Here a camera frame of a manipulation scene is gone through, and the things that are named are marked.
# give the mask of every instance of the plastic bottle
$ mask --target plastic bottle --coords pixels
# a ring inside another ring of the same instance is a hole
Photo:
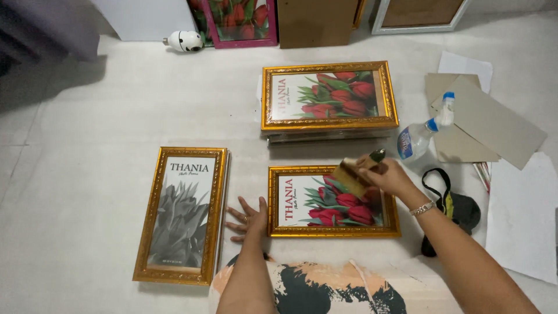
[[[453,124],[455,94],[446,92],[440,113],[425,123],[413,123],[406,127],[397,138],[397,151],[404,163],[411,163],[426,153],[434,134]]]

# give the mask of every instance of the black bag strap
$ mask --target black bag strap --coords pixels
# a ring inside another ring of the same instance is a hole
[[[424,182],[424,179],[426,178],[426,176],[433,172],[433,171],[437,171],[440,176],[442,177],[442,179],[444,180],[444,183],[446,184],[446,192],[444,192],[444,196],[442,197],[442,195],[440,194],[440,192],[434,190],[433,188],[429,187],[426,185],[426,183]],[[438,195],[441,198],[442,204],[445,206],[445,202],[446,202],[446,197],[448,196],[448,194],[450,193],[450,189],[451,189],[451,181],[450,181],[450,177],[448,176],[448,174],[446,173],[446,171],[442,168],[434,168],[434,169],[430,169],[427,172],[425,172],[422,175],[422,186],[424,186],[425,188],[427,188],[428,190],[430,190],[432,193]]]

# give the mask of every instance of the woman's left hand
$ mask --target woman's left hand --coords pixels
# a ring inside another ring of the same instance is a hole
[[[232,207],[227,207],[227,211],[233,215],[241,224],[236,224],[232,222],[226,222],[225,225],[236,232],[246,233],[246,232],[257,232],[262,237],[267,236],[267,203],[266,199],[259,197],[259,212],[250,207],[242,196],[238,197],[238,201],[244,210],[244,213],[240,213]],[[244,235],[233,236],[230,238],[233,242],[244,241]]]

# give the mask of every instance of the brush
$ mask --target brush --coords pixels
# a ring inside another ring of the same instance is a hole
[[[333,170],[332,176],[347,190],[358,198],[362,198],[369,187],[374,186],[368,178],[358,172],[359,168],[371,169],[377,166],[386,157],[385,149],[373,151],[368,157],[352,159],[345,158]]]

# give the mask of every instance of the bag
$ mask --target bag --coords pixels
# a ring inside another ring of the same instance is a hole
[[[446,184],[446,191],[444,195],[440,192],[434,190],[433,188],[426,185],[424,179],[426,176],[433,171],[440,173],[440,176]],[[468,235],[473,234],[473,228],[475,228],[480,221],[480,208],[471,197],[453,193],[450,191],[451,182],[450,177],[441,168],[430,169],[424,173],[422,176],[422,185],[432,193],[438,195],[440,198],[436,201],[436,206],[441,210],[446,216],[451,218],[451,220],[458,225],[463,231]],[[428,238],[424,236],[422,239],[421,253],[427,257],[435,257],[436,251],[428,241]]]

